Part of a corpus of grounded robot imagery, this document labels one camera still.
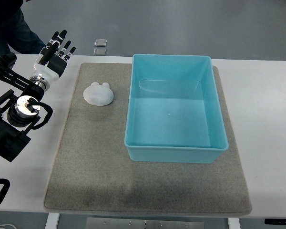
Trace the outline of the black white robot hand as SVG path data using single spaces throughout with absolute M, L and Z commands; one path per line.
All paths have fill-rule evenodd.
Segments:
M 48 90 L 52 82 L 62 76 L 68 60 L 76 50 L 75 47 L 70 47 L 71 41 L 64 41 L 66 34 L 66 30 L 56 31 L 34 63 L 30 81 L 44 90 Z

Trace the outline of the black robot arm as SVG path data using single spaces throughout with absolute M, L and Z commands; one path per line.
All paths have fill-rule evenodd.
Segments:
M 44 89 L 12 70 L 17 57 L 8 53 L 0 57 L 0 80 L 22 91 L 12 89 L 0 96 L 0 157 L 13 161 L 30 142 L 30 130 L 46 125 L 53 109 L 41 102 Z

